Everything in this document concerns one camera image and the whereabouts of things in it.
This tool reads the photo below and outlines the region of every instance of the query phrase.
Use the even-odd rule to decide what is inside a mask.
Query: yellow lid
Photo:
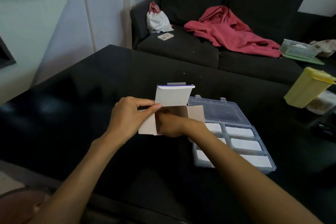
[[[336,84],[334,81],[336,80],[335,77],[331,76],[330,74],[326,73],[325,71],[313,69],[311,67],[306,67],[305,72],[309,73],[311,77],[313,77],[316,80],[320,80],[323,82],[328,82],[331,84]]]

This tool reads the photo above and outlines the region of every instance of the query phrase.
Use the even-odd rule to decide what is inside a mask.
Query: cardboard box
[[[205,123],[203,105],[187,106],[191,90],[194,85],[181,85],[168,83],[167,85],[158,85],[156,88],[155,103],[161,103],[160,110],[168,109],[173,114],[199,120]],[[148,117],[139,128],[139,134],[160,135],[159,126],[155,121],[155,114]]]

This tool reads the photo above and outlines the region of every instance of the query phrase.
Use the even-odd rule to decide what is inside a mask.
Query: sofa armrest
[[[152,1],[158,3],[158,0],[145,0],[137,4],[130,11],[132,26],[136,33],[136,40],[134,43],[136,46],[149,35],[146,16],[148,13],[149,4]]]

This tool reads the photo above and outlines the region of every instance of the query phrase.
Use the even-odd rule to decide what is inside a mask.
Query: drawstring bag
[[[147,13],[147,28],[151,34],[172,31],[169,19],[155,2],[150,3]]]

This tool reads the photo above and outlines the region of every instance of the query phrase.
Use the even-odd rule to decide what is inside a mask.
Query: person's left arm
[[[138,112],[139,106],[151,106]],[[107,131],[94,140],[85,157],[64,183],[53,194],[29,224],[79,223],[90,195],[107,163],[116,151],[127,142],[141,124],[161,104],[153,100],[133,97],[122,98],[112,110]]]

